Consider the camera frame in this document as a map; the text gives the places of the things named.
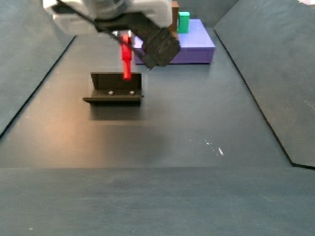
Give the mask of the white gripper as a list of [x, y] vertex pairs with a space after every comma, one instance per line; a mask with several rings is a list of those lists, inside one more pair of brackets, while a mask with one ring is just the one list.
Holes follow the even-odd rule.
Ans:
[[70, 12], [74, 13], [81, 19], [84, 19], [94, 27], [94, 20], [98, 18], [90, 18], [85, 16], [80, 11], [74, 10], [69, 5], [66, 5], [61, 0], [56, 0], [56, 2], [61, 4], [62, 6], [66, 6], [70, 9]]

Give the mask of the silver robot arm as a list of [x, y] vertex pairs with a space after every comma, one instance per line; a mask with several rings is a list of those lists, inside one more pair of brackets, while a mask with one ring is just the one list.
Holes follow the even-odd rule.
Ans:
[[[171, 0], [61, 0], [85, 16], [113, 19], [124, 13], [141, 12], [158, 27], [172, 23]], [[45, 12], [61, 31], [72, 36], [94, 34], [94, 27], [56, 0], [41, 0]]]

